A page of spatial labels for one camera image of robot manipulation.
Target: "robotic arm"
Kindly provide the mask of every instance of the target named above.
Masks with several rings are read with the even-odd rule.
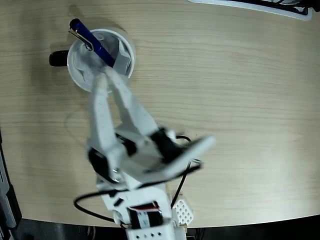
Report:
[[[165,182],[198,169],[200,162],[194,158],[215,140],[205,136],[178,145],[175,132],[155,122],[124,78],[106,67],[92,87],[88,158],[97,174],[96,186],[99,191],[112,191],[102,199],[114,222],[129,226],[129,240],[185,240]],[[108,105],[111,92],[122,121],[116,128]],[[195,166],[186,170],[192,161]]]

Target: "perforated plastic part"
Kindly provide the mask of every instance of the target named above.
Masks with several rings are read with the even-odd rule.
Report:
[[[188,225],[194,220],[194,213],[184,196],[179,195],[173,208],[176,210],[176,214],[178,215],[179,225]]]

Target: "pen clip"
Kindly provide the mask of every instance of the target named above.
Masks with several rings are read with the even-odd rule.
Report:
[[[77,39],[80,39],[82,42],[84,42],[85,48],[88,51],[93,51],[94,50],[94,45],[88,40],[86,39],[84,36],[82,36],[80,33],[78,33],[78,28],[73,31],[72,28],[69,28],[69,33],[71,33],[73,36],[75,36]]]

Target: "white paper cup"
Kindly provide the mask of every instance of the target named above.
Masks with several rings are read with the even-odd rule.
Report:
[[[132,75],[132,72],[134,70],[134,66],[135,66],[135,62],[136,62],[136,49],[135,49],[134,43],[131,40],[131,38],[129,37],[129,35],[125,31],[123,31],[119,28],[116,28],[116,27],[97,28],[97,29],[90,30],[90,32],[92,32],[92,33],[96,33],[96,32],[110,33],[110,34],[115,35],[117,38],[119,38],[123,42],[123,44],[127,48],[128,53],[131,57],[130,64],[129,64],[127,71],[126,71],[126,74],[125,74],[128,78],[130,78]],[[70,46],[70,49],[68,52],[66,64],[67,64],[69,74],[70,74],[72,80],[75,82],[75,84],[77,84],[83,90],[85,90],[87,92],[91,92],[92,83],[86,82],[84,80],[82,73],[75,67],[75,64],[74,64],[75,52],[81,44],[83,44],[83,42],[79,39],[77,39],[73,42],[73,44]]]

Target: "cup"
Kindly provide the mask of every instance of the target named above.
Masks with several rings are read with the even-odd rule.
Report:
[[[128,34],[117,27],[97,28],[97,29],[90,30],[90,32],[109,33],[117,37],[120,41],[122,41],[131,58],[130,64],[125,73],[125,75],[128,78],[130,78],[136,62],[136,49],[132,39],[128,36]],[[61,50],[61,51],[55,51],[51,53],[49,57],[49,64],[53,67],[67,67],[68,72],[72,80],[74,81],[74,83],[77,84],[83,90],[87,92],[91,92],[92,83],[86,82],[84,80],[82,73],[80,72],[79,69],[75,67],[75,64],[74,64],[75,52],[80,47],[81,44],[83,44],[83,42],[77,39],[70,46],[69,50]]]

